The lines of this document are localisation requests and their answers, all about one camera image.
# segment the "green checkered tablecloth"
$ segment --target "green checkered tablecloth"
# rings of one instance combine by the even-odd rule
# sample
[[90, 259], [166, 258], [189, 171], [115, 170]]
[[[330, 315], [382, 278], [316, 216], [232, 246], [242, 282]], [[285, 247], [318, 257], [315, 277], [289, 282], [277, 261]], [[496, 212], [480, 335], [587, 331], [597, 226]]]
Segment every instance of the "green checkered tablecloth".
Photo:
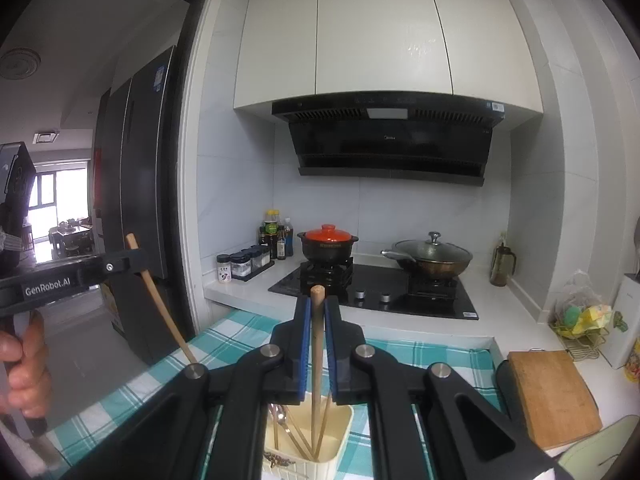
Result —
[[[196, 358], [208, 368], [235, 363], [245, 352], [268, 342], [271, 330], [280, 323], [276, 319], [235, 310], [196, 336], [189, 346]], [[494, 364], [487, 350], [466, 350], [414, 341], [383, 341], [369, 339], [374, 346], [385, 349], [400, 362], [426, 368], [434, 362], [446, 362], [494, 406], [500, 408], [494, 387]], [[69, 465], [84, 455], [115, 430], [161, 386], [188, 363], [182, 351], [176, 351], [149, 368], [129, 383], [88, 407], [79, 415], [61, 424], [47, 436], [62, 452]], [[328, 371], [323, 369], [322, 393], [329, 386]], [[354, 406], [354, 418], [349, 441], [338, 466], [337, 478], [372, 477], [369, 421], [365, 406]], [[63, 470], [52, 476], [59, 477]]]

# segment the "gas stove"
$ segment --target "gas stove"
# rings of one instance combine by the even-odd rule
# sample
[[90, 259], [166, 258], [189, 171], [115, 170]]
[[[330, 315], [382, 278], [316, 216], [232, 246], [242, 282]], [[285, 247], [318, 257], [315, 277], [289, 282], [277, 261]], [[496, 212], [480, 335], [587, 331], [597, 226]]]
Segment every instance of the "gas stove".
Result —
[[478, 319], [462, 282], [457, 278], [427, 280], [402, 269], [354, 264], [322, 266], [303, 262], [269, 291], [299, 296], [313, 285], [323, 285], [327, 295], [342, 305], [414, 316]]

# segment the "ceiling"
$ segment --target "ceiling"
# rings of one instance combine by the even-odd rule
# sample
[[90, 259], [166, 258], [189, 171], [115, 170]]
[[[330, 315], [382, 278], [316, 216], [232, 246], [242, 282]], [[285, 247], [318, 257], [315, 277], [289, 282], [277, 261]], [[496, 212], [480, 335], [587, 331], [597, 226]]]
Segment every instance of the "ceiling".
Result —
[[[0, 56], [35, 50], [37, 72], [0, 78], [0, 142], [22, 140], [30, 151], [90, 148], [101, 94], [117, 56], [137, 31], [177, 0], [32, 0]], [[59, 129], [52, 144], [33, 144], [39, 130]]]

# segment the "metal screw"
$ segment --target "metal screw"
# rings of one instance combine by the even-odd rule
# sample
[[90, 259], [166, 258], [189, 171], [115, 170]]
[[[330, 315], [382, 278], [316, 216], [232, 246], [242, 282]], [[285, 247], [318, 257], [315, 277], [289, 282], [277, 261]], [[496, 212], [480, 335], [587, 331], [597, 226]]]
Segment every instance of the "metal screw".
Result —
[[376, 349], [371, 345], [356, 346], [356, 354], [358, 354], [360, 357], [364, 357], [365, 359], [371, 357], [375, 353]]
[[260, 353], [265, 357], [276, 357], [280, 353], [280, 347], [278, 345], [262, 345], [260, 347]]
[[193, 363], [184, 369], [184, 374], [190, 379], [199, 379], [206, 373], [206, 371], [207, 369], [205, 368], [205, 365]]
[[438, 378], [446, 379], [451, 375], [451, 367], [446, 363], [436, 363], [431, 367], [431, 373]]

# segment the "countertop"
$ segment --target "countertop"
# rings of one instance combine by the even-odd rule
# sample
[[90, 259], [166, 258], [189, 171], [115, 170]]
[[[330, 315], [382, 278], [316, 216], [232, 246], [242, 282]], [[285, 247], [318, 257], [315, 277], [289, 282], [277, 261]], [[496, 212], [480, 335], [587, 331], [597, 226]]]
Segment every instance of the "countertop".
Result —
[[[396, 267], [381, 256], [354, 254], [354, 263]], [[215, 272], [203, 276], [204, 296], [208, 300], [240, 310], [287, 320], [293, 317], [296, 298], [269, 292], [268, 288], [299, 266], [304, 258], [294, 256], [276, 261], [248, 282], [218, 282]], [[488, 281], [488, 269], [470, 266], [460, 275], [478, 320], [445, 319], [376, 312], [341, 306], [342, 318], [363, 327], [365, 336], [387, 340], [425, 341], [461, 348], [487, 348], [496, 365], [510, 351], [532, 348], [560, 350], [561, 343], [545, 324], [538, 324], [507, 287], [496, 287]], [[624, 415], [640, 415], [640, 390], [628, 381], [621, 369], [614, 370], [604, 357], [576, 363], [600, 410], [604, 426]]]

